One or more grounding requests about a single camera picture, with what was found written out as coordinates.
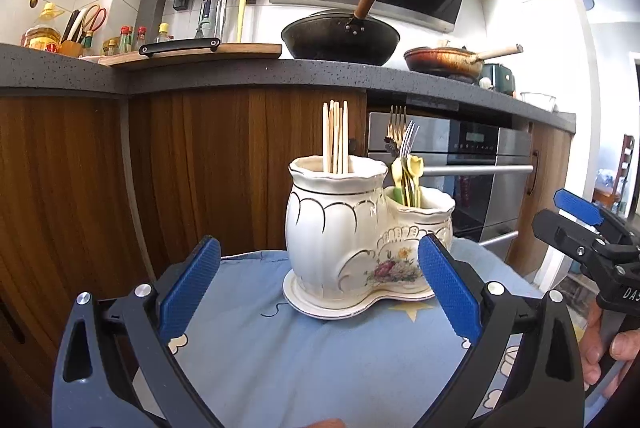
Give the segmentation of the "person's right hand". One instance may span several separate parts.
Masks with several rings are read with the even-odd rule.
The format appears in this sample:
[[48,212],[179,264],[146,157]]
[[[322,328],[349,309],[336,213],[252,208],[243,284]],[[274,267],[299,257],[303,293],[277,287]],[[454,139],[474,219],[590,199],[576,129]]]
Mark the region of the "person's right hand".
[[[600,360],[605,354],[605,348],[600,336],[602,309],[593,301],[589,307],[587,328],[579,341],[580,361],[582,361],[582,376],[586,387],[597,384],[601,376]],[[623,379],[626,377],[632,362],[640,349],[640,334],[638,330],[627,330],[615,336],[608,353],[616,361],[624,362],[623,368],[612,378],[602,392],[602,396],[609,399]]]

